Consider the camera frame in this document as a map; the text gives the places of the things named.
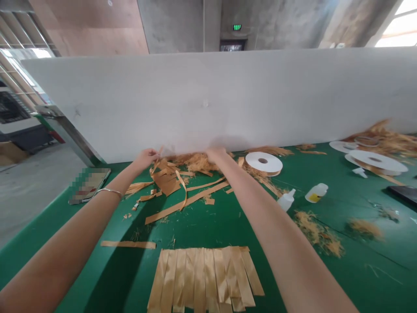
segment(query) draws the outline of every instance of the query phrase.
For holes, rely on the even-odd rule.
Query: gray floor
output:
[[[56,143],[13,167],[0,167],[0,249],[75,180],[84,163]]]

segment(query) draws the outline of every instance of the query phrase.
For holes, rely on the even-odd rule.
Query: forearm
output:
[[[287,310],[356,311],[306,237],[266,190],[227,154],[215,161],[265,252]]]
[[[128,166],[106,188],[124,195],[138,174]],[[102,191],[81,208],[0,292],[0,311],[54,311],[86,264],[119,202],[118,194]]]

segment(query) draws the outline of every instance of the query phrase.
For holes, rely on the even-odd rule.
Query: white panel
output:
[[[176,53],[27,60],[108,163],[147,147],[237,151],[345,138],[394,117],[417,131],[417,49]]]

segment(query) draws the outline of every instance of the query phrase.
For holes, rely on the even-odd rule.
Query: glue bottle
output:
[[[329,187],[326,184],[320,183],[315,185],[310,191],[305,195],[305,199],[308,202],[316,203],[318,202],[326,193]]]
[[[289,193],[284,193],[281,198],[278,200],[278,204],[281,208],[287,212],[288,209],[291,207],[292,203],[294,202],[294,193],[295,189],[291,190]]]

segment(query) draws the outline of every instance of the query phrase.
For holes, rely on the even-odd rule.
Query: silver bangle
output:
[[[113,189],[109,189],[109,188],[102,188],[102,189],[98,190],[98,191],[97,191],[97,193],[96,193],[96,195],[97,195],[100,191],[102,191],[102,190],[114,192],[114,193],[116,193],[116,194],[118,194],[118,195],[120,196],[120,200],[121,200],[121,199],[123,199],[123,195],[122,195],[122,193],[121,193],[120,191],[113,190]]]

